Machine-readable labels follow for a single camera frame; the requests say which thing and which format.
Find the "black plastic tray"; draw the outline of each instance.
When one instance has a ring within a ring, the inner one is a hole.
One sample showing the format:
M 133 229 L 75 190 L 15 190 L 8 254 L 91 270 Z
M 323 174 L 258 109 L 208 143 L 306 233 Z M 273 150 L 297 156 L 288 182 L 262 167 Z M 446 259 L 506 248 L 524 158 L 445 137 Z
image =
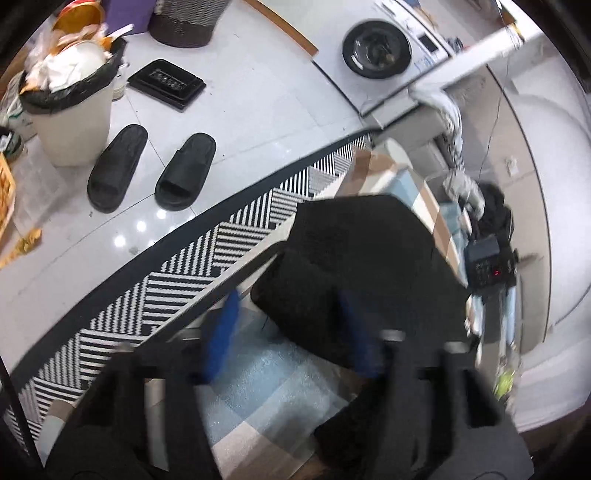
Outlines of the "black plastic tray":
M 205 82 L 190 72 L 159 59 L 129 77 L 130 86 L 184 110 L 205 88 Z

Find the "washing machine control panel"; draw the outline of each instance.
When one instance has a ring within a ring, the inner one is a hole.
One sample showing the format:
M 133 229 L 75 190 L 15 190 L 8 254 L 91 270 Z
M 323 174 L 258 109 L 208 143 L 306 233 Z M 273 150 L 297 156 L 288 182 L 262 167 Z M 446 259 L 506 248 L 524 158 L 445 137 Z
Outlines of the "washing machine control panel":
M 416 38 L 424 47 L 426 54 L 426 66 L 432 66 L 440 61 L 449 58 L 448 53 L 441 46 L 440 41 L 430 32 L 415 15 L 409 12 L 405 6 L 397 0 L 377 0 L 375 7 L 381 12 L 386 13 L 392 20 L 398 24 L 407 35 Z

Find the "black and white rug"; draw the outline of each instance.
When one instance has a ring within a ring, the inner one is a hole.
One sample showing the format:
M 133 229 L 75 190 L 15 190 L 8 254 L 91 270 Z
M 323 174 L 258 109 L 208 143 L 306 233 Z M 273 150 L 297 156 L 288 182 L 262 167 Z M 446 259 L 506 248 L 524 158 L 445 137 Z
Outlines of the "black and white rug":
M 295 214 L 297 205 L 344 175 L 355 148 L 371 147 L 360 132 L 282 168 L 202 213 L 127 263 L 65 315 L 11 374 L 37 438 L 56 399 L 76 401 L 121 342 L 154 339 L 197 294 Z M 3 395 L 0 414 L 19 440 Z

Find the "washing machine door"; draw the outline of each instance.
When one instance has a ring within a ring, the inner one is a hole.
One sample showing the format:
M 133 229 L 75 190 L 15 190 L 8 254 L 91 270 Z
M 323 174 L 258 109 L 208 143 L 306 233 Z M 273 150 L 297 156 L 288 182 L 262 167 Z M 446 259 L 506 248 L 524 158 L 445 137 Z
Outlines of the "washing machine door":
M 387 79 L 409 67 L 412 52 L 407 36 L 396 25 L 370 20 L 349 31 L 343 41 L 343 58 L 362 77 Z

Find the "white trash can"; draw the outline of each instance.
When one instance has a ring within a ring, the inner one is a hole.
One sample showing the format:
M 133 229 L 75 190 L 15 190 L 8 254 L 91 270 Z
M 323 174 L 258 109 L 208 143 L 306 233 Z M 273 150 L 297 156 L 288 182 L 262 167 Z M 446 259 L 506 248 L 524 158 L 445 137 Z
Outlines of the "white trash can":
M 31 120 L 43 150 L 56 167 L 92 165 L 106 147 L 113 82 L 78 105 Z

